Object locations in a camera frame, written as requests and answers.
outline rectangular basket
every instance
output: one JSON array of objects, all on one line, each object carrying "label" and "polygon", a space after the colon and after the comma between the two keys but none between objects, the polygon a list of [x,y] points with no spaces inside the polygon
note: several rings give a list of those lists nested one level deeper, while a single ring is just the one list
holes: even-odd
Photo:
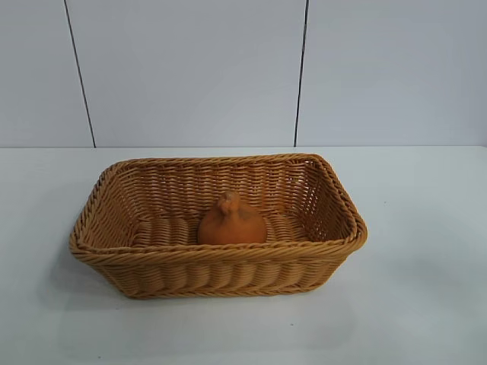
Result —
[{"label": "rectangular basket", "polygon": [[[226,189],[259,209],[266,243],[197,244],[200,220]],[[320,156],[151,158],[103,171],[69,248],[127,297],[224,297],[313,290],[366,238]]]}]

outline woven pattern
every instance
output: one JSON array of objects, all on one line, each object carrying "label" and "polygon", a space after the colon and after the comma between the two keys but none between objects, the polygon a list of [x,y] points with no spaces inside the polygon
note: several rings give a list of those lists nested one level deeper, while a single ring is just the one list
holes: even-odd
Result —
[{"label": "woven pattern", "polygon": [[[200,220],[227,189],[259,209],[266,243],[197,244]],[[69,247],[128,297],[224,297],[313,290],[366,239],[322,157],[278,154],[115,163],[101,174]]]}]

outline basket base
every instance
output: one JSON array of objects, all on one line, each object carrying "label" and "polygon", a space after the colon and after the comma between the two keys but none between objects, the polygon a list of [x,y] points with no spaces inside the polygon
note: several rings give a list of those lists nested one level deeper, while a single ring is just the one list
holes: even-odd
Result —
[{"label": "basket base", "polygon": [[128,295],[123,293],[130,299],[147,300],[155,298],[176,298],[176,297],[273,297],[276,295],[289,295],[307,293],[321,287],[322,284],[315,284],[311,287],[287,287],[279,290],[242,290],[242,291],[188,291],[184,292],[161,292],[145,294],[140,293],[136,295]]}]

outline black vertical line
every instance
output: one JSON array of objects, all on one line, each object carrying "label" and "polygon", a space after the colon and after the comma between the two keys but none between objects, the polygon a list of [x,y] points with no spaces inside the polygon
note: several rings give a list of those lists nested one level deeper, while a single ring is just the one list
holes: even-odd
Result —
[{"label": "black vertical line", "polygon": [[83,77],[81,76],[81,69],[79,68],[78,52],[76,51],[75,37],[73,36],[73,27],[71,26],[71,18],[69,17],[68,4],[64,0],[64,9],[66,11],[66,18],[68,19],[69,34],[71,35],[71,43],[73,45],[73,52],[75,54],[76,68],[78,69],[79,83],[81,85],[81,92],[83,93],[84,109],[86,110],[86,116],[88,117],[88,125],[90,126],[91,140],[93,141],[93,148],[97,147],[94,141],[93,126],[91,124],[90,112],[88,110],[88,103],[86,101],[86,93],[84,92]]},{"label": "black vertical line", "polygon": [[299,107],[301,103],[301,83],[303,81],[304,50],[306,49],[307,10],[309,7],[310,0],[306,0],[306,8],[304,9],[303,46],[301,47],[301,65],[299,68],[298,105],[296,107],[296,123],[294,124],[294,147],[296,147],[298,143]]}]

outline table surface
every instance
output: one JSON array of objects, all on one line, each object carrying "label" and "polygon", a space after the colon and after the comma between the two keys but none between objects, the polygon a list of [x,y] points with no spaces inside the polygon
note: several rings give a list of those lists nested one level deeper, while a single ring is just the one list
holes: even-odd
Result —
[{"label": "table surface", "polygon": [[[130,300],[67,239],[134,157],[313,152],[369,229],[319,289]],[[487,148],[0,149],[0,363],[484,364]]]}]

